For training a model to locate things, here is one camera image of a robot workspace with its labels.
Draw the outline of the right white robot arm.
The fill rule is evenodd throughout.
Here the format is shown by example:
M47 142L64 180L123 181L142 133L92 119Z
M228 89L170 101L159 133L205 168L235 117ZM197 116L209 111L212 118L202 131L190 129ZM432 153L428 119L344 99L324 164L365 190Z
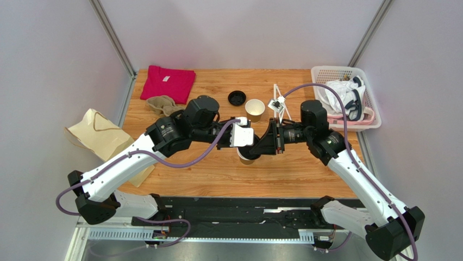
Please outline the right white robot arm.
M415 244L424 223L423 211L407 207L379 183L345 137L329 128L327 111L320 101L304 101L299 122L271 118L266 133L239 152L245 159L255 160L282 153L285 145L300 142L340 176L368 210L363 213L324 196L310 206L315 226L336 225L363 237L382 260L390 260Z

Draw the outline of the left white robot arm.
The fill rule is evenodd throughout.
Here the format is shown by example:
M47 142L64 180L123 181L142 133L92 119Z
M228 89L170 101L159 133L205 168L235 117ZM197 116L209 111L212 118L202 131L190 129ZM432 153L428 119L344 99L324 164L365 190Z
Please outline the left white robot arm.
M161 117L128 148L88 171L73 171L67 178L75 195L76 216L90 224L100 224L114 216L151 219L165 211L157 194L133 195L119 187L155 164L175 169L193 166L204 159L213 148L241 148L254 143L254 129L246 117L232 117L219 122L219 103L201 95L192 99L186 108ZM188 163L166 161L177 152L187 150L192 142L210 146Z

